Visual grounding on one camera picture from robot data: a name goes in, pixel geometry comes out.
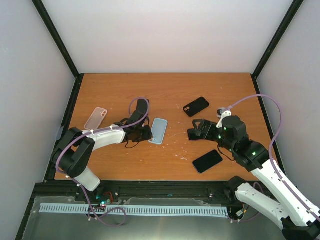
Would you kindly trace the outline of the light blue phone case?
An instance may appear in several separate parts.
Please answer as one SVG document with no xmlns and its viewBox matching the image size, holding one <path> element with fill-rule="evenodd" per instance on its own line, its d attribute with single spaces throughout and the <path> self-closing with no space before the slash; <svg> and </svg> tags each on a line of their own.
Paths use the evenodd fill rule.
<svg viewBox="0 0 320 240">
<path fill-rule="evenodd" d="M 151 126 L 152 138 L 148 142 L 151 144 L 161 145 L 164 141 L 167 126 L 167 120 L 155 118 Z"/>
</svg>

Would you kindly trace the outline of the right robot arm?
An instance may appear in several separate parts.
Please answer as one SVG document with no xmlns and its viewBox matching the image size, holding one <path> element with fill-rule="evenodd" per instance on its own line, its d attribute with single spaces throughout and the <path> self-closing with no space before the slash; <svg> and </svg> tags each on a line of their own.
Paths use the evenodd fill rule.
<svg viewBox="0 0 320 240">
<path fill-rule="evenodd" d="M 246 125 L 230 111 L 219 122 L 196 119 L 196 136 L 231 152 L 235 162 L 267 187 L 274 198 L 256 190 L 239 176 L 226 184 L 226 196 L 257 210 L 281 230 L 287 240 L 315 240 L 320 235 L 320 209 L 282 173 L 269 151 L 249 138 Z"/>
</svg>

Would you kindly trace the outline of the pink translucent phone case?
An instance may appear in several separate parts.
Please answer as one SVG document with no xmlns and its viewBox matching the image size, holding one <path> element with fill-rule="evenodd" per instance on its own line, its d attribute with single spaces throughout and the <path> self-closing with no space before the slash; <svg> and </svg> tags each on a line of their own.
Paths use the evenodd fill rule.
<svg viewBox="0 0 320 240">
<path fill-rule="evenodd" d="M 101 107 L 96 107 L 92 114 L 90 115 L 89 119 L 84 125 L 84 129 L 91 131 L 97 130 L 101 123 L 103 122 L 104 118 L 108 114 L 108 110 Z"/>
</svg>

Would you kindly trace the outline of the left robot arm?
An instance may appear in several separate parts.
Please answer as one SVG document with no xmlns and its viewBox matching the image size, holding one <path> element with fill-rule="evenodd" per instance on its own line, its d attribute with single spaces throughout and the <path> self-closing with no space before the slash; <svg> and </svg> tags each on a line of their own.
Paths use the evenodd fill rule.
<svg viewBox="0 0 320 240">
<path fill-rule="evenodd" d="M 80 130 L 70 128 L 54 148 L 51 161 L 55 170 L 71 178 L 78 186 L 86 189 L 92 201 L 103 198 L 104 188 L 101 180 L 88 167 L 92 152 L 110 145 L 139 144 L 153 137 L 148 117 L 150 101 L 137 97 L 136 109 L 128 118 L 101 129 Z"/>
</svg>

